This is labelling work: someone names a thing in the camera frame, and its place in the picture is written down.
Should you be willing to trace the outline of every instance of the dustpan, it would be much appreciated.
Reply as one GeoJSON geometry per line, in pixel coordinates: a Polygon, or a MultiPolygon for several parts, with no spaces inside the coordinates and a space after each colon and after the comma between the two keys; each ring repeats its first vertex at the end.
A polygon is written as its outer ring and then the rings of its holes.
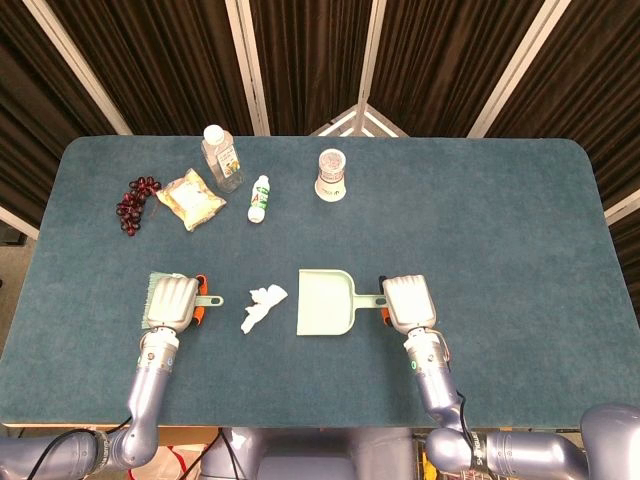
{"type": "Polygon", "coordinates": [[[298,335],[342,335],[358,308],[385,308],[384,295],[358,295],[343,270],[299,270],[298,335]]]}

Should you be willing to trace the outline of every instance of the snack bag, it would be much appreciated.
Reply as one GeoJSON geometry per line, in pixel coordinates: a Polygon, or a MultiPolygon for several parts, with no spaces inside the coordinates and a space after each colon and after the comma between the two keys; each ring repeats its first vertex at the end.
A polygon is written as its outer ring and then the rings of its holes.
{"type": "Polygon", "coordinates": [[[169,183],[156,193],[158,199],[184,222],[192,232],[201,223],[212,218],[227,202],[216,196],[193,168],[184,177],[169,183]]]}

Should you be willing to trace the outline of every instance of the curtain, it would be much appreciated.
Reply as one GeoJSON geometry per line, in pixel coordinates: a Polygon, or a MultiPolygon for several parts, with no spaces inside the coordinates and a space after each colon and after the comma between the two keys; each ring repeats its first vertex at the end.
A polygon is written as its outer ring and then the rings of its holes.
{"type": "Polygon", "coordinates": [[[38,227],[66,146],[114,130],[20,0],[0,2],[0,205],[38,227]]]}
{"type": "Polygon", "coordinates": [[[640,210],[614,223],[611,238],[640,325],[640,210]]]}
{"type": "Polygon", "coordinates": [[[466,136],[542,3],[388,1],[369,103],[410,136],[466,136]]]}
{"type": "Polygon", "coordinates": [[[49,4],[134,134],[253,133],[224,1],[49,4]]]}
{"type": "Polygon", "coordinates": [[[640,2],[571,2],[487,136],[565,137],[605,209],[640,188],[640,2]]]}
{"type": "Polygon", "coordinates": [[[251,0],[272,135],[309,135],[358,102],[371,0],[251,0]]]}

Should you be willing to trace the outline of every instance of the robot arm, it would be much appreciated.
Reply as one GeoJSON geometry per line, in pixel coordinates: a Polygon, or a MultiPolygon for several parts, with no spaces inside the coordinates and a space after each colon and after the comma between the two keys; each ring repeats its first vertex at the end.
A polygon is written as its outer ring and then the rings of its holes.
{"type": "Polygon", "coordinates": [[[409,337],[404,346],[424,408],[441,427],[427,438],[431,463],[451,473],[475,468],[530,480],[588,478],[583,453],[559,435],[466,432],[460,396],[449,370],[449,349],[442,334],[432,329],[435,308],[424,276],[387,279],[382,286],[392,325],[409,337]]]}
{"type": "MultiPolygon", "coordinates": [[[[102,469],[128,470],[153,458],[158,448],[158,416],[179,347],[177,334],[191,321],[197,284],[192,278],[167,277],[154,290],[149,310],[152,328],[140,341],[129,395],[129,428],[109,435],[78,432],[61,439],[40,465],[38,479],[66,480],[102,469]]],[[[27,479],[54,438],[0,438],[0,480],[27,479]]]]}

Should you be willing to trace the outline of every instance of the small white bottle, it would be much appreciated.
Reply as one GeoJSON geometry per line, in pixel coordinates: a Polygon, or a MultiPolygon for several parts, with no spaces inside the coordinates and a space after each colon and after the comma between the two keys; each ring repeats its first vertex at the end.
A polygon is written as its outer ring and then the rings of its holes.
{"type": "Polygon", "coordinates": [[[270,190],[269,177],[260,175],[251,189],[251,206],[249,207],[248,214],[250,222],[260,223],[264,220],[270,190]]]}
{"type": "Polygon", "coordinates": [[[233,137],[219,125],[209,125],[204,129],[202,153],[220,190],[230,193],[244,182],[233,137]]]}

